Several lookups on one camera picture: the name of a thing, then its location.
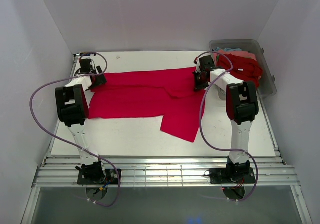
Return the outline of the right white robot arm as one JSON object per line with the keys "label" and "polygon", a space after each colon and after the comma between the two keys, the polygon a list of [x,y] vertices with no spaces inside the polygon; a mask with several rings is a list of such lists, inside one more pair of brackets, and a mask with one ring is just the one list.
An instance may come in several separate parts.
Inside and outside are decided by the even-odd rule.
{"label": "right white robot arm", "polygon": [[250,131],[259,113],[256,86],[231,75],[232,67],[217,67],[207,51],[194,60],[195,91],[209,92],[215,85],[226,93],[226,114],[231,121],[231,148],[227,150],[227,164],[224,168],[211,168],[208,177],[211,184],[253,184],[256,181],[249,154]]}

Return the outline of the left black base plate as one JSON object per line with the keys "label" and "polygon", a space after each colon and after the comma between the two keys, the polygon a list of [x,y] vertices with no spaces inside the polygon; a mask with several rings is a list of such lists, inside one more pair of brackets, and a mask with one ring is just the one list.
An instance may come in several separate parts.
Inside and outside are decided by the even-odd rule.
{"label": "left black base plate", "polygon": [[105,169],[104,171],[79,171],[78,185],[117,185],[122,176],[122,170]]}

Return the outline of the aluminium frame rails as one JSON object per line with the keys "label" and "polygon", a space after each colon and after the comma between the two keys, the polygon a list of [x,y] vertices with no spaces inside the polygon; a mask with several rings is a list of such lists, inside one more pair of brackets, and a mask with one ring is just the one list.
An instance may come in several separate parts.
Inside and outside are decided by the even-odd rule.
{"label": "aluminium frame rails", "polygon": [[[208,187],[210,168],[223,168],[226,158],[112,158],[121,169],[122,187]],[[35,174],[35,187],[76,187],[80,160],[48,157]],[[298,186],[294,166],[285,165],[280,156],[256,159],[259,186]]]}

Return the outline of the pink shirt in bin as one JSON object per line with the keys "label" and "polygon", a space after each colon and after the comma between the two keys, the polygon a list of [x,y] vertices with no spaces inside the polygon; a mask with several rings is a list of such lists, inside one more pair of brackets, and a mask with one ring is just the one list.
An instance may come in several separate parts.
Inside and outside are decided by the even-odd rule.
{"label": "pink shirt in bin", "polygon": [[242,51],[242,50],[224,51],[221,49],[221,50],[218,50],[217,52],[223,55],[233,55],[233,56],[252,59],[257,61],[256,56],[253,53],[249,53],[247,51]]}

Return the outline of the light blue shirt in bin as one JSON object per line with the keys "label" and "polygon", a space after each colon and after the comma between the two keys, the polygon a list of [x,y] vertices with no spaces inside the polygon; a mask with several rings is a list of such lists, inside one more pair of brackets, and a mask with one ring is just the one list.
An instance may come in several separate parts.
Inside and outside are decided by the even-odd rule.
{"label": "light blue shirt in bin", "polygon": [[219,52],[219,51],[224,51],[224,52],[236,52],[236,51],[242,51],[242,49],[240,48],[220,48],[220,47],[216,47],[214,49],[214,51]]}

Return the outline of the crimson red t shirt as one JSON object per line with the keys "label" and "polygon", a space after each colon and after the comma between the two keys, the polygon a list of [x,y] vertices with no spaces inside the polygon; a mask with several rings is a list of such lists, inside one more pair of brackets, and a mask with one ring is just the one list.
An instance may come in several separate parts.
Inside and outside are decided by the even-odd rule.
{"label": "crimson red t shirt", "polygon": [[106,73],[92,90],[90,119],[162,117],[160,130],[193,143],[204,90],[195,91],[195,67]]}

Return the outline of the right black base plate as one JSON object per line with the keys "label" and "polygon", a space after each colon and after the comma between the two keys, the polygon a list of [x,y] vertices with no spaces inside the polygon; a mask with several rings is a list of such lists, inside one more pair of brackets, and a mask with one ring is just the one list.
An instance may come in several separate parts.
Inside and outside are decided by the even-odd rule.
{"label": "right black base plate", "polygon": [[209,177],[211,184],[254,184],[256,177],[252,168],[249,169],[247,174],[228,173],[226,168],[210,168],[204,174]]}

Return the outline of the blue label sticker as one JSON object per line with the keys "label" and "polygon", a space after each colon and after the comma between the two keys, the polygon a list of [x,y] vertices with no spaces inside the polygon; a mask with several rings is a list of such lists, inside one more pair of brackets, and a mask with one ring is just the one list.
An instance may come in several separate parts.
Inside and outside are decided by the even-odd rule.
{"label": "blue label sticker", "polygon": [[80,57],[95,57],[97,54],[93,52],[81,52],[79,54]]}

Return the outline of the clear plastic bin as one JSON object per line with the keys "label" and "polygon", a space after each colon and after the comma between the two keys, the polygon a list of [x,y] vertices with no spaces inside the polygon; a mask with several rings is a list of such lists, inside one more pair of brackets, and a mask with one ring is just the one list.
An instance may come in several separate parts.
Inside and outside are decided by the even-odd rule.
{"label": "clear plastic bin", "polygon": [[269,66],[264,56],[264,49],[261,48],[260,44],[253,39],[221,39],[211,40],[209,42],[209,48],[213,51],[216,48],[229,48],[229,49],[241,49],[242,51],[249,52],[255,55],[258,64],[263,70],[262,77],[259,81],[259,88],[257,93],[261,99],[272,97],[277,93],[275,85],[275,78],[271,74]]}

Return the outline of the folded red shirt in bin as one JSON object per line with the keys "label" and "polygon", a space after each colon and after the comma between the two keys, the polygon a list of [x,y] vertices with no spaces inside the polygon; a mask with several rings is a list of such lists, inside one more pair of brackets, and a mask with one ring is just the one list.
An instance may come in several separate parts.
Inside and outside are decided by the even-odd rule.
{"label": "folded red shirt in bin", "polygon": [[263,69],[255,59],[233,54],[226,54],[225,56],[233,64],[233,69],[229,72],[232,76],[245,82],[253,82],[256,89],[260,86],[259,81],[263,75]]}

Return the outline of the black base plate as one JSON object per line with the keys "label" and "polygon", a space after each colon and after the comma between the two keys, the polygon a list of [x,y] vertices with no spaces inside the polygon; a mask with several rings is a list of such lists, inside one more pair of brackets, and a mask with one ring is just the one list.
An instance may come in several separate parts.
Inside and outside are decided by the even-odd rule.
{"label": "black base plate", "polygon": [[79,171],[78,185],[117,185],[122,176],[122,170],[105,169],[104,171]]}
{"label": "black base plate", "polygon": [[204,174],[209,177],[211,184],[254,184],[256,177],[252,168],[249,169],[247,174],[228,173],[226,168],[210,168]]}

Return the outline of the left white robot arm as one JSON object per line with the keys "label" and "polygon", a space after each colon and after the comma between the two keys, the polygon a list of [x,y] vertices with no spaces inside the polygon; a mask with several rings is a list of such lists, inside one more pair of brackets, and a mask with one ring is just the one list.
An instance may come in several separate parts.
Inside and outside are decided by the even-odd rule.
{"label": "left white robot arm", "polygon": [[89,105],[85,92],[104,85],[107,80],[102,75],[102,68],[96,66],[91,58],[79,60],[80,68],[75,72],[69,84],[55,89],[55,100],[59,120],[68,128],[80,156],[79,184],[101,184],[106,179],[106,171],[98,152],[89,140],[85,131],[86,120],[89,118]]}

